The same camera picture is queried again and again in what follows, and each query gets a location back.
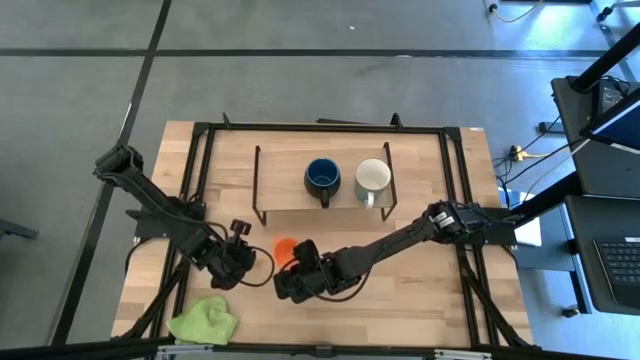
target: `laptop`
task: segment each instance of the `laptop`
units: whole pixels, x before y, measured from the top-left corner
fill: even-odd
[[[580,135],[640,155],[640,88],[592,118]]]

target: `yellow cable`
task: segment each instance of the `yellow cable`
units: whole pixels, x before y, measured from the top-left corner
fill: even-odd
[[[533,5],[531,7],[531,9],[527,10],[524,14],[522,14],[522,15],[520,15],[517,18],[512,19],[512,20],[506,20],[506,19],[502,18],[502,16],[500,16],[500,14],[498,14],[498,9],[497,9],[498,5],[497,4],[492,4],[492,3],[489,2],[489,0],[482,0],[482,1],[484,1],[484,3],[486,4],[487,10],[491,7],[491,5],[496,5],[496,9],[494,11],[491,11],[491,13],[494,14],[500,21],[505,22],[505,23],[512,23],[512,22],[516,22],[516,21],[522,19],[523,17],[529,15],[529,13],[533,11],[533,9],[538,7],[538,5],[542,4],[543,0],[539,0],[535,5]]]

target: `green towel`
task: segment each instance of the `green towel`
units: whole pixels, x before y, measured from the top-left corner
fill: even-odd
[[[167,321],[173,336],[183,342],[227,345],[238,325],[222,296],[199,299],[186,313]]]

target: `gray floor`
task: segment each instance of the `gray floor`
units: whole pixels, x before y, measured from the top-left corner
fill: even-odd
[[[146,48],[160,5],[5,0],[0,47]],[[512,17],[528,6],[505,2],[500,10]],[[640,18],[637,10],[614,15],[607,25],[616,36]],[[160,48],[604,50],[607,42],[586,5],[545,4],[521,22],[502,24],[487,18],[481,0],[175,0]],[[629,64],[640,76],[636,57]],[[225,111],[238,122],[326,117],[386,123],[399,112],[406,124],[485,127],[492,155],[499,157],[510,145],[533,139],[538,122],[555,119],[551,79],[579,74],[592,62],[156,58],[130,144],[144,155],[149,173],[168,120],[218,121]],[[47,341],[98,193],[92,163],[118,137],[141,64],[141,58],[0,57],[0,217],[41,231],[35,241],[7,237],[0,243],[0,348]],[[622,76],[618,68],[612,73]],[[562,136],[545,137],[531,152],[565,143]],[[513,187],[527,190],[563,156]],[[572,169],[563,164],[537,190]],[[109,336],[134,227],[124,210],[135,207],[116,191],[70,341]],[[575,302],[568,276],[523,271],[521,283],[537,344],[637,357],[631,343],[640,320],[603,313],[567,320],[558,309]]]

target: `blue mug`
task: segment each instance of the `blue mug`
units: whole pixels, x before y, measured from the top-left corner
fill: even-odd
[[[340,169],[331,159],[315,159],[304,172],[304,187],[323,209],[329,207],[329,199],[340,189]]]

